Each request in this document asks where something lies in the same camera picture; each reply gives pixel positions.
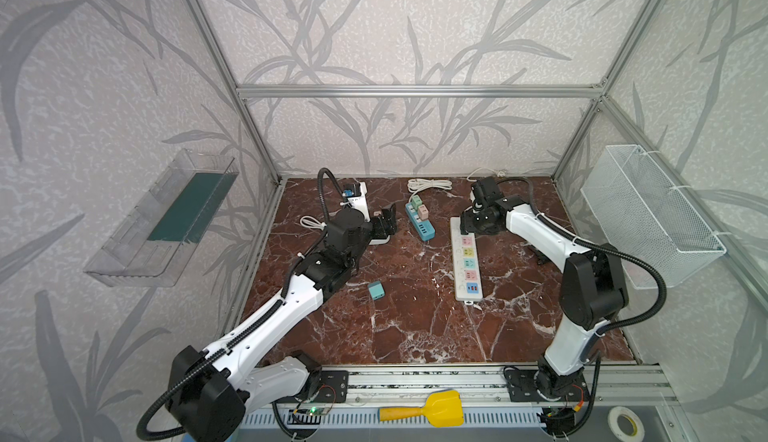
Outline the pink plug adapter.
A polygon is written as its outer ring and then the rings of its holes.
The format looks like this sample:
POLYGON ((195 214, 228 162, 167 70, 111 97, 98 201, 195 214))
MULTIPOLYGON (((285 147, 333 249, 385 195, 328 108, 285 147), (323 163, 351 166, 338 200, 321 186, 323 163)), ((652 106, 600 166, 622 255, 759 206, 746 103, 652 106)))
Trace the pink plug adapter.
POLYGON ((426 221, 429 219, 429 211, 425 205, 420 205, 417 210, 417 214, 420 220, 426 221))

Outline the blue power strip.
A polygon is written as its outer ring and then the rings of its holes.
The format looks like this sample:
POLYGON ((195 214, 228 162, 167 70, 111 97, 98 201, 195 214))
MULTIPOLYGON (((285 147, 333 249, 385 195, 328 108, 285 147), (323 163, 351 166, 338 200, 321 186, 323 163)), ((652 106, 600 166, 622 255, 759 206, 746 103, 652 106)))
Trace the blue power strip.
POLYGON ((417 209, 414 209, 410 203, 410 198, 413 194, 419 196, 421 192, 428 189, 439 189, 444 191, 451 191, 453 183, 449 179, 426 179, 426 178, 412 178, 408 180, 407 184, 410 196, 405 204, 405 212, 416 230, 417 235, 423 242, 428 242, 435 237, 435 229, 432 223, 428 220, 422 221, 419 219, 417 209))

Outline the white long power strip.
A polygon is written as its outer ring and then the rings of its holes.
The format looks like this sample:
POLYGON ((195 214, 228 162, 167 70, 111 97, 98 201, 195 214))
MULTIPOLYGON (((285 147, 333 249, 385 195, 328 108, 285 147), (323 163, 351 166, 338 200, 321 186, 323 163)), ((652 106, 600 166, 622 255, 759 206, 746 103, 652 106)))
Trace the white long power strip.
MULTIPOLYGON (((471 192, 470 199, 471 206, 473 199, 471 192)), ((458 301, 473 305, 483 298, 477 245, 477 238, 480 235, 463 235, 460 231, 460 216, 450 218, 455 296, 458 301)))

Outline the white square power strip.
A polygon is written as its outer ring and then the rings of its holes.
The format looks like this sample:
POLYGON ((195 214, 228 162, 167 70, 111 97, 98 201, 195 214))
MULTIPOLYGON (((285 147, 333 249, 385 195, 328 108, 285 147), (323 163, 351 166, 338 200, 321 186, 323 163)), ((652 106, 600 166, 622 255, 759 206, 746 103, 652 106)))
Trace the white square power strip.
MULTIPOLYGON (((309 215, 304 215, 299 220, 299 224, 304 227, 311 230, 324 230, 326 228, 326 223, 319 221, 317 218, 309 215)), ((382 245, 390 242, 391 236, 388 235, 386 238, 373 238, 369 244, 370 245, 382 245)))

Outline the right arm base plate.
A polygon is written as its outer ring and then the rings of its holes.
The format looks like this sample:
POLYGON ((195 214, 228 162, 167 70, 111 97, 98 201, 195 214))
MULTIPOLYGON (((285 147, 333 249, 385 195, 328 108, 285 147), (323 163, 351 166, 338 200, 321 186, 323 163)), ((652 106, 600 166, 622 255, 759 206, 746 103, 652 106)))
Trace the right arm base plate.
POLYGON ((558 375, 548 369, 506 366, 502 372, 511 402, 585 402, 590 390, 579 370, 558 375))

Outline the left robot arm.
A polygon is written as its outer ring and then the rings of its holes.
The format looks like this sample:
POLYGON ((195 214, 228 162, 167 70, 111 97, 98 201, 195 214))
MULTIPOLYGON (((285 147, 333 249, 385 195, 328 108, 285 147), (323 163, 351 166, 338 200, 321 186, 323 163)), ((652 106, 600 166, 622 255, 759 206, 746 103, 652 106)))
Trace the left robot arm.
POLYGON ((250 412, 305 389, 311 360, 288 356, 263 367, 262 359, 345 286, 371 244, 384 244, 397 231, 396 206, 370 210, 365 183, 342 186, 326 167, 316 182, 325 223, 320 236, 296 255, 279 291, 244 322, 202 350, 187 346, 176 355, 167 390, 137 423, 140 440, 187 434, 226 441, 250 412))

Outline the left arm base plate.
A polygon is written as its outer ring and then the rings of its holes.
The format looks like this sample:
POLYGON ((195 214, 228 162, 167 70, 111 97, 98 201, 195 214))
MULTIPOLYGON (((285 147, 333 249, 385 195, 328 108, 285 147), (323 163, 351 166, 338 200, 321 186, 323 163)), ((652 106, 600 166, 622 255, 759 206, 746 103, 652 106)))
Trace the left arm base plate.
POLYGON ((277 403, 303 401, 319 403, 343 403, 346 401, 350 373, 346 370, 319 369, 311 372, 300 391, 282 397, 277 403))

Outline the green plug adapter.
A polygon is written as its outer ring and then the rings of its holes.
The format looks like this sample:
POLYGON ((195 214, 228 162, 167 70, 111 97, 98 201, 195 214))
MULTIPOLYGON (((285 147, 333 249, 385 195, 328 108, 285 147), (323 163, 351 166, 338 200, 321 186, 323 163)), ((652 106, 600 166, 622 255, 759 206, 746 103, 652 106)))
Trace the green plug adapter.
POLYGON ((423 204, 422 199, 416 194, 412 195, 412 198, 410 198, 410 203, 414 209, 420 208, 420 206, 423 204))

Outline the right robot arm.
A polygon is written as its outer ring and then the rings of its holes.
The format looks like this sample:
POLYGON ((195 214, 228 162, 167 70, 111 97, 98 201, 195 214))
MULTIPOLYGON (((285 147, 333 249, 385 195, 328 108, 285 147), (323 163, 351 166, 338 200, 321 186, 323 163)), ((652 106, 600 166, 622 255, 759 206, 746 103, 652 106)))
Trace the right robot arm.
POLYGON ((584 239, 555 222, 535 203, 534 184, 522 177, 528 196, 506 195, 502 180, 486 177, 472 183, 471 206, 460 216, 464 235, 507 231, 529 242, 561 271, 559 304, 563 314, 555 337, 537 362, 534 387, 546 400, 564 397, 583 373, 588 356, 609 331, 642 323, 664 307, 668 288, 661 273, 640 258, 611 244, 584 239), (629 304, 622 263, 647 272, 657 286, 656 300, 627 319, 616 316, 629 304))

